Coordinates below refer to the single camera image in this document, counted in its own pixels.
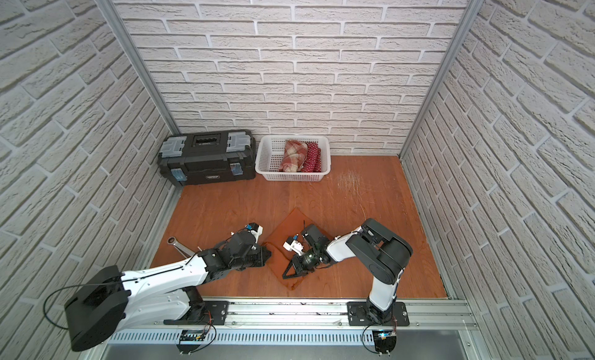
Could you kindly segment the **red polka dot skirt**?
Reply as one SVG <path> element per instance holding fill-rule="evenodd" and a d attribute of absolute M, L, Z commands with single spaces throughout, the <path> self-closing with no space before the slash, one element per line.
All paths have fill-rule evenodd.
<path fill-rule="evenodd" d="M 322 149 L 315 142 L 307 142 L 307 154 L 302 165 L 301 172 L 321 172 L 322 171 Z"/>

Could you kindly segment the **red plaid skirt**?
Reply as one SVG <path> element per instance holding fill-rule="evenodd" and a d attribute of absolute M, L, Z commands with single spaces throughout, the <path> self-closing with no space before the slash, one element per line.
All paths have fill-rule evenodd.
<path fill-rule="evenodd" d="M 280 172 L 299 172 L 308 155 L 308 146 L 302 141 L 286 141 L 284 156 L 281 160 Z"/>

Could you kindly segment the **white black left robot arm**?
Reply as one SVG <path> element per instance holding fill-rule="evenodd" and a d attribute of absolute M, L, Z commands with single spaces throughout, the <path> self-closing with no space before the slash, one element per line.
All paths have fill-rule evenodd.
<path fill-rule="evenodd" d="M 87 283 L 74 285 L 74 294 L 64 304 L 71 350 L 86 351 L 131 327 L 198 321 L 200 285 L 232 271 L 265 266 L 271 253 L 259 243 L 262 232 L 260 225 L 251 223 L 215 248 L 180 262 L 126 272 L 112 265 Z"/>

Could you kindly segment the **silver wrench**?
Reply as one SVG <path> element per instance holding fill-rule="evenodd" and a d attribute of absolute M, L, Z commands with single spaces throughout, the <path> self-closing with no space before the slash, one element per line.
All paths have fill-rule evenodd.
<path fill-rule="evenodd" d="M 196 254 L 196 251 L 183 245 L 181 242 L 178 241 L 178 239 L 176 239 L 176 237 L 170 237 L 169 239 L 167 239 L 167 244 L 174 247 L 186 259 L 188 259 Z"/>

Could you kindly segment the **right controller board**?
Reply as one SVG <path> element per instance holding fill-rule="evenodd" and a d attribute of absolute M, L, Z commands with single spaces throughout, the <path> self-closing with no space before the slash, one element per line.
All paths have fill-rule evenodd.
<path fill-rule="evenodd" d="M 378 355 L 390 355 L 395 349 L 398 336 L 395 331 L 372 331 L 374 351 Z"/>

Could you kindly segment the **white plastic basket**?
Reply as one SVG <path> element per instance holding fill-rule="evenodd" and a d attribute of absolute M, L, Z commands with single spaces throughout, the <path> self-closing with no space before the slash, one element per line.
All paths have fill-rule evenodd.
<path fill-rule="evenodd" d="M 280 171 L 287 141 L 317 143 L 321 149 L 321 169 L 318 172 Z M 318 135 L 265 135 L 258 144 L 256 171 L 268 181 L 319 182 L 331 171 L 329 140 Z"/>

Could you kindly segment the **black plastic toolbox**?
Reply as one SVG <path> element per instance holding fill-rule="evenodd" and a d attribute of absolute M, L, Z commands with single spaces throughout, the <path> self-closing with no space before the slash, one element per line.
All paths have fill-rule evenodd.
<path fill-rule="evenodd" d="M 256 148 L 249 130 L 171 136 L 162 143 L 157 164 L 176 187 L 252 180 Z"/>

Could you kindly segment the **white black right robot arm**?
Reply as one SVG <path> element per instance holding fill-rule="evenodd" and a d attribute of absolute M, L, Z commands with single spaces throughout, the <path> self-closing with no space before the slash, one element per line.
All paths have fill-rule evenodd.
<path fill-rule="evenodd" d="M 401 276 L 413 256 L 413 248 L 406 240 L 373 218 L 334 239 L 310 224 L 299 236 L 288 238 L 284 248 L 294 255 L 282 274 L 283 279 L 300 278 L 346 259 L 358 259 L 373 276 L 367 314 L 378 323 L 386 321 L 392 311 Z"/>

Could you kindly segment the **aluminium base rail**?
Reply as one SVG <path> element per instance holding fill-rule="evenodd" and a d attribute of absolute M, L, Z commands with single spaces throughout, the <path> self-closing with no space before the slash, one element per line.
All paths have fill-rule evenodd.
<path fill-rule="evenodd" d="M 349 325 L 347 306 L 356 299 L 299 299 L 299 298 L 241 298 L 201 297 L 189 298 L 167 295 L 142 306 L 129 308 L 117 330 L 149 327 L 198 327 L 200 325 L 164 325 L 164 320 L 180 319 L 193 304 L 211 300 L 229 301 L 225 324 L 216 327 L 240 329 L 344 329 L 364 328 Z M 476 330 L 474 315 L 464 300 L 398 300 L 406 305 L 410 325 L 393 326 L 411 330 Z"/>

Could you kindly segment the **left controller board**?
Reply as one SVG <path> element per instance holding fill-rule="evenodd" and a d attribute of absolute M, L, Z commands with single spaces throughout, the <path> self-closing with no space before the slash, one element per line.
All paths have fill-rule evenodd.
<path fill-rule="evenodd" d="M 207 330 L 183 330 L 176 345 L 181 355 L 191 355 L 208 347 L 214 341 Z"/>

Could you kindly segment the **orange brown skirt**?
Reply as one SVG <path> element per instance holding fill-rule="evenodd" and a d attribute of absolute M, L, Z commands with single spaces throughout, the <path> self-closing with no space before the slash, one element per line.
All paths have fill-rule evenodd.
<path fill-rule="evenodd" d="M 288 296 L 320 298 L 324 293 L 325 282 L 321 281 L 324 271 L 298 278 L 282 278 L 282 274 L 285 272 L 291 259 L 296 256 L 294 251 L 286 250 L 284 247 L 285 242 L 287 240 L 292 242 L 296 238 L 302 244 L 303 253 L 306 253 L 311 246 L 303 238 L 302 231 L 311 224 L 315 224 L 315 222 L 303 214 L 298 208 L 295 208 L 263 243 L 271 252 L 271 257 L 267 261 L 267 268 L 282 286 L 281 291 Z"/>

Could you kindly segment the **controller board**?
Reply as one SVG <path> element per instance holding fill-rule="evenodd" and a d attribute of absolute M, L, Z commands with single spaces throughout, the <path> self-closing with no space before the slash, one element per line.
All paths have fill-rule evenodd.
<path fill-rule="evenodd" d="M 191 355 L 208 347 L 214 341 L 207 330 L 183 330 L 176 345 L 181 355 Z"/>
<path fill-rule="evenodd" d="M 372 331 L 374 351 L 378 355 L 390 355 L 395 349 L 398 336 L 395 331 Z"/>

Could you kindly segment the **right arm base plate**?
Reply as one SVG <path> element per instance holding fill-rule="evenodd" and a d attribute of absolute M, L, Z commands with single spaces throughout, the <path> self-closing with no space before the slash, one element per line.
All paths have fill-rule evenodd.
<path fill-rule="evenodd" d="M 369 301 L 350 301 L 346 306 L 349 325 L 352 327 L 393 326 L 394 324 L 398 327 L 408 327 L 410 325 L 404 302 L 395 301 L 388 310 L 380 310 Z"/>

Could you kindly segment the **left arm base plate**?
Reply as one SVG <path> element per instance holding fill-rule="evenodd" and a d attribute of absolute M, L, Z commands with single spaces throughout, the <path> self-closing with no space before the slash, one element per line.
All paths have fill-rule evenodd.
<path fill-rule="evenodd" d="M 211 300 L 193 304 L 180 319 L 164 320 L 164 325 L 223 325 L 226 321 L 229 304 L 230 302 L 226 300 Z"/>

